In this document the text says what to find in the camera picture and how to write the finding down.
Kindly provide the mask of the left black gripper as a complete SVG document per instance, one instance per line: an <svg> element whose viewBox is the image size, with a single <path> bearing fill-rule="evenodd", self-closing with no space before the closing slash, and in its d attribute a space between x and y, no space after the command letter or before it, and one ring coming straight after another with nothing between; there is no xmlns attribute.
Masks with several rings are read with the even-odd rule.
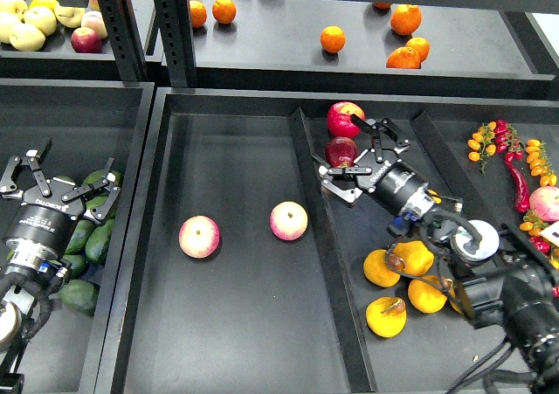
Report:
<svg viewBox="0 0 559 394"><path fill-rule="evenodd" d="M113 202L119 201L121 187L115 183L114 159L107 160L100 179L76 187L68 177L46 179L41 168L52 147L45 139L36 149L28 149L23 156L11 156L1 175L1 198L18 199L17 209L4 243L13 251L11 263L42 263L60 259L81 219L94 224L105 224ZM17 186L19 175L29 170L36 185L28 190ZM107 201L90 212L86 202L97 196Z"/></svg>

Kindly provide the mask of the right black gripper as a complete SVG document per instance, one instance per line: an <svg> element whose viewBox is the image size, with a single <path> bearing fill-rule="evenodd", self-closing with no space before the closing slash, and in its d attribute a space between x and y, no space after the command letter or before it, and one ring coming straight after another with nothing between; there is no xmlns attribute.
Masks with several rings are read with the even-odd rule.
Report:
<svg viewBox="0 0 559 394"><path fill-rule="evenodd" d="M352 114L350 120L370 137L371 148L355 159L353 167L332 167L317 154L312 154L321 187L346 204L354 204L362 193L368 193L394 217L410 214L422 218L431 209L428 182L399 158L409 149L411 140L388 118L364 120ZM392 148L383 146L381 135L394 142Z"/></svg>

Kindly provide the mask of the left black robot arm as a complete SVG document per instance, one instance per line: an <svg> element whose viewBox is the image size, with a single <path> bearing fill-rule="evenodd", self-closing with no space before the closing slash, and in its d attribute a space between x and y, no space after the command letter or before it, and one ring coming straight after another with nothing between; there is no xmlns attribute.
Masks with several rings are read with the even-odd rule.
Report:
<svg viewBox="0 0 559 394"><path fill-rule="evenodd" d="M64 254L86 221L104 225L114 214L121 188L107 160L99 178L77 185L44 175L41 164L52 143L11 156L1 176L1 197L19 202L3 242L11 252L1 267L1 391L20 393L18 367L31 339L48 322L52 296L69 285L72 263Z"/></svg>

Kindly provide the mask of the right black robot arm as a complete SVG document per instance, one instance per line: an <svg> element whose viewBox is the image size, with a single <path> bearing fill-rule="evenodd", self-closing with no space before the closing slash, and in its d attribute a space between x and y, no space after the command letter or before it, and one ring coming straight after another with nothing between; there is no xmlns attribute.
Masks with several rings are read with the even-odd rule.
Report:
<svg viewBox="0 0 559 394"><path fill-rule="evenodd" d="M459 198L439 195L400 155L410 142L390 120L347 121L370 138L370 146L350 166L334 166L315 156L321 187L347 204L368 195L392 217L388 232L396 247L417 238L437 263L445 261L451 279L442 274L424 283L456 305L474 328L500 326L504 340L465 371L449 388L457 393L482 381L487 393L497 384L525 384L533 393L558 391L558 311L552 289L558 272L510 225L500 229L462 214Z"/></svg>

